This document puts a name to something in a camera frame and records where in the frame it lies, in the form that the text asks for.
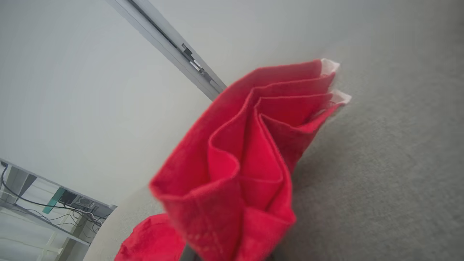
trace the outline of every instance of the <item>folded red napkin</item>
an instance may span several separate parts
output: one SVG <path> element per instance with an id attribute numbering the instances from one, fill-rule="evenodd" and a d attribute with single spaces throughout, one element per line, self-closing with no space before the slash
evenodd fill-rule
<path id="1" fill-rule="evenodd" d="M 264 67 L 230 85 L 149 184 L 169 219 L 142 222 L 116 259 L 178 260 L 183 241 L 205 261 L 269 256 L 296 220 L 295 164 L 347 102 L 329 92 L 337 67 L 325 59 Z"/>

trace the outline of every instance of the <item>teal object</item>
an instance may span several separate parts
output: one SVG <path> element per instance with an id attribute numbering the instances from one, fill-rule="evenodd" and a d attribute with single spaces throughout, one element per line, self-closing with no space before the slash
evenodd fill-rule
<path id="1" fill-rule="evenodd" d="M 55 206 L 57 203 L 58 203 L 58 200 L 61 198 L 61 196 L 63 195 L 63 193 L 65 192 L 66 190 L 62 187 L 60 187 L 56 192 L 55 194 L 53 195 L 53 197 L 50 199 L 50 201 L 48 202 L 47 205 L 49 206 Z M 52 210 L 53 207 L 44 207 L 44 210 L 42 210 L 43 213 L 50 213 L 50 211 Z"/>

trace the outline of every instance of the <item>white wall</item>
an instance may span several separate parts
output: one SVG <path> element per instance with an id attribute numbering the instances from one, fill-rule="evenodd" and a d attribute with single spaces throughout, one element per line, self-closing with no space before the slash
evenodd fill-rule
<path id="1" fill-rule="evenodd" d="M 107 204 L 210 101 L 104 0 L 0 1 L 0 158 Z"/>
<path id="2" fill-rule="evenodd" d="M 395 7 L 389 0 L 149 1 L 226 85 L 259 66 L 322 58 Z"/>

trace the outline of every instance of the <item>black cable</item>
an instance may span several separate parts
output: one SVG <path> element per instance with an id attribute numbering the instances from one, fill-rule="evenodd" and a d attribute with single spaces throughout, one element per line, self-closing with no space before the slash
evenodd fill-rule
<path id="1" fill-rule="evenodd" d="M 2 198 L 0 198 L 0 200 L 4 201 L 5 203 L 10 204 L 10 205 L 12 205 L 12 206 L 16 206 L 16 204 L 12 204 L 12 203 L 10 203 L 10 202 L 7 202 L 6 200 L 4 200 L 4 199 L 2 199 Z M 31 213 L 24 212 L 24 211 L 22 211 L 22 210 L 20 210 L 20 209 L 10 209 L 10 210 L 11 210 L 11 211 L 18 211 L 18 212 L 21 212 L 21 213 L 26 214 L 26 215 L 34 215 L 34 214 L 31 214 Z M 34 211 L 34 212 L 36 212 L 37 214 L 41 215 L 45 220 L 47 220 L 47 221 L 50 222 L 50 223 L 52 223 L 52 220 L 56 220 L 56 219 L 58 219 L 58 218 L 62 218 L 62 217 L 64 217 L 64 216 L 66 216 L 66 215 L 71 216 L 70 214 L 66 214 L 66 215 L 62 215 L 62 216 L 57 217 L 57 218 L 48 219 L 46 216 L 42 215 L 40 212 L 38 212 L 38 211 L 35 210 L 35 209 L 25 209 L 25 210 L 29 210 L 29 211 Z M 76 222 L 72 217 L 71 217 L 71 219 L 74 221 L 74 223 L 67 222 L 67 223 L 60 223 L 60 224 L 54 224 L 54 225 L 57 226 L 57 225 L 71 224 L 71 225 L 73 225 L 73 226 L 75 226 L 75 227 L 77 227 L 77 228 L 79 228 L 79 227 L 82 226 L 82 225 L 78 225 L 77 222 Z"/>
<path id="2" fill-rule="evenodd" d="M 30 201 L 28 199 L 25 199 L 21 196 L 19 196 L 18 194 L 16 194 L 14 191 L 12 191 L 9 187 L 6 186 L 5 184 L 5 181 L 3 180 L 3 176 L 5 175 L 5 172 L 6 172 L 6 169 L 8 168 L 8 164 L 6 165 L 5 169 L 3 170 L 3 172 L 1 173 L 1 177 L 0 177 L 0 184 L 2 184 L 7 190 L 9 190 L 13 195 L 15 195 L 17 198 L 19 199 L 22 199 L 26 202 L 29 202 L 29 203 L 32 203 L 32 204 L 36 204 L 36 205 L 39 205 L 39 206 L 44 206 L 44 207 L 50 207 L 50 208 L 55 208 L 55 209 L 68 209 L 68 210 L 71 210 L 71 211 L 74 211 L 74 212 L 78 212 L 79 214 L 83 214 L 82 211 L 78 211 L 77 209 L 72 209 L 72 208 L 68 208 L 68 207 L 59 207 L 59 206 L 52 206 L 52 205 L 47 205 L 47 204 L 41 204 L 41 203 L 37 203 L 37 202 L 34 202 L 34 201 Z"/>
<path id="3" fill-rule="evenodd" d="M 88 235 L 84 232 L 84 230 L 82 230 L 82 233 L 83 233 L 84 236 L 87 237 L 87 238 L 95 238 L 94 236 L 88 236 Z"/>

